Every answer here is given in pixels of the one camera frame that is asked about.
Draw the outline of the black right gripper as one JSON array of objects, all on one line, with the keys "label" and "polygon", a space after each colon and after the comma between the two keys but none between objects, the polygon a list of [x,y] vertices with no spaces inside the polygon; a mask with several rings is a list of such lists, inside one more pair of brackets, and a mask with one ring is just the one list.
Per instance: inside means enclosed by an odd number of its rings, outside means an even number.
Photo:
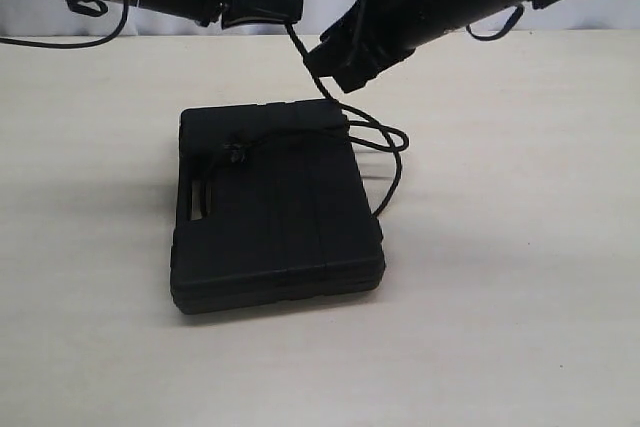
[{"label": "black right gripper", "polygon": [[356,0],[320,36],[305,65],[344,93],[362,89],[415,49],[480,17],[480,0]]}]

